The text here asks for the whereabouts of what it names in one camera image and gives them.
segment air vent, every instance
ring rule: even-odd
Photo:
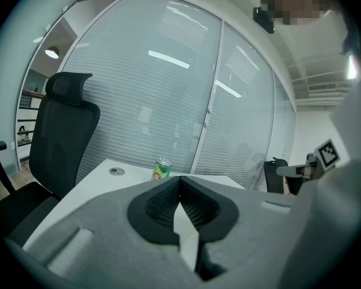
[[[310,84],[307,86],[309,93],[317,92],[335,92],[337,91],[337,84],[335,82],[330,84]]]

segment office chair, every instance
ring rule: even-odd
[[[273,161],[264,162],[267,192],[283,194],[283,177],[277,174],[277,168],[287,166],[288,162],[280,158],[273,158]]]
[[[75,186],[80,160],[100,117],[99,107],[83,100],[83,85],[91,76],[61,72],[47,82],[29,153],[29,168],[42,186],[31,182],[15,191],[0,163],[0,180],[10,193],[0,201],[0,233],[20,246]],[[0,141],[0,151],[6,147]]]

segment chair headrest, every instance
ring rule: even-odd
[[[83,104],[83,85],[91,76],[91,73],[56,73],[48,79],[46,93],[57,101],[81,106]]]

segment glass wall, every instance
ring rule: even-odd
[[[221,31],[221,19],[178,0],[120,0],[95,21],[63,67],[93,74],[84,99],[101,111],[79,181],[106,158],[152,168],[167,157],[175,172],[254,186],[273,127],[273,73],[231,26]]]
[[[267,161],[273,157],[289,161],[295,132],[295,113],[288,94],[274,73],[275,103],[273,131],[267,153]]]
[[[30,69],[25,79],[23,90],[43,93],[46,80],[47,77]]]
[[[177,0],[121,0],[86,32],[64,71],[91,72],[100,107],[83,178],[104,159],[190,171],[211,92],[221,20]]]
[[[225,25],[223,35],[212,113],[195,173],[225,175],[252,188],[270,142],[273,74],[233,28]]]

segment ceiling light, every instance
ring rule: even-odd
[[[171,58],[168,55],[162,55],[159,52],[149,51],[149,55],[152,56],[152,57],[156,57],[156,58],[159,58],[159,59],[174,63],[176,65],[182,66],[185,69],[188,69],[190,67],[190,65],[187,64],[187,63],[184,63],[184,62],[181,62],[181,61],[179,61],[177,59]]]
[[[348,79],[357,78],[357,63],[352,55],[349,56]]]
[[[46,49],[46,54],[53,59],[57,59],[59,57],[59,49],[55,46],[52,46]]]
[[[237,93],[236,91],[234,91],[233,89],[230,89],[227,85],[223,84],[222,82],[220,82],[219,80],[215,81],[216,85],[219,85],[221,88],[225,89],[227,92],[233,94],[236,98],[241,98],[242,95],[240,95],[239,93]]]

